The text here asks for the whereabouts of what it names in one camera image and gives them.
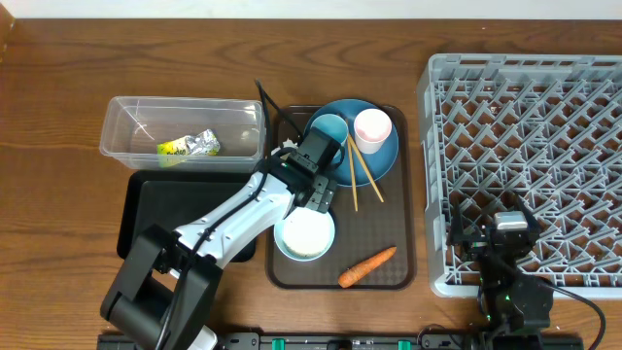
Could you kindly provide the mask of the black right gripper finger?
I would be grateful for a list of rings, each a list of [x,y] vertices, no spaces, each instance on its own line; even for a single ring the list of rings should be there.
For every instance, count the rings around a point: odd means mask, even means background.
[[[524,215],[530,232],[542,233],[542,226],[527,208],[523,198],[518,193],[514,194],[514,206]]]
[[[463,213],[460,209],[460,202],[458,200],[454,200],[452,202],[452,218],[449,233],[447,236],[447,243],[449,245],[455,246],[463,244],[466,240],[467,235],[465,234]]]

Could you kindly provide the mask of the light blue rice bowl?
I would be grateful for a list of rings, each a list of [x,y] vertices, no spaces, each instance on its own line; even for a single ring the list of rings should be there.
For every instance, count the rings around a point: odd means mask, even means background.
[[[310,262],[324,255],[331,247],[336,233],[330,212],[320,213],[296,207],[273,229],[278,249],[289,259]]]

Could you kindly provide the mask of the yellow green snack wrapper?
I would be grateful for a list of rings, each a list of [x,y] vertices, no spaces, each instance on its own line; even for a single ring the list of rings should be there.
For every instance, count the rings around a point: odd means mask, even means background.
[[[211,129],[205,129],[197,135],[185,135],[156,146],[160,167],[171,167],[185,161],[189,156],[216,156],[221,143]]]

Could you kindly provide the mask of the white paper napkin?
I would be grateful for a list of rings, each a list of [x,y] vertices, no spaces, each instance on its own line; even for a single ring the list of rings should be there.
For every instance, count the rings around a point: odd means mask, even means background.
[[[284,149],[297,149],[297,148],[298,148],[298,145],[291,139],[286,139],[283,142],[282,147],[281,147],[282,150],[284,150]]]

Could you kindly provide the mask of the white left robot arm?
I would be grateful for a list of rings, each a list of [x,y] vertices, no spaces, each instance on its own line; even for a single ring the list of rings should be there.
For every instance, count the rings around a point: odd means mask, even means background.
[[[173,230],[136,237],[104,297],[100,315],[143,349],[213,349],[205,322],[225,267],[295,208],[325,213],[326,177],[337,150],[280,150],[208,214]]]

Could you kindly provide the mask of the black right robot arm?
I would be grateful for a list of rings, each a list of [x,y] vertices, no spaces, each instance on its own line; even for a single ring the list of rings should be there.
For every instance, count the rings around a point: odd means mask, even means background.
[[[516,261],[530,253],[541,226],[519,196],[513,208],[495,213],[483,227],[468,228],[455,202],[447,242],[461,257],[477,263],[478,302],[488,325],[467,335],[463,349],[542,349],[541,331],[550,326],[553,291],[544,280],[518,270]]]

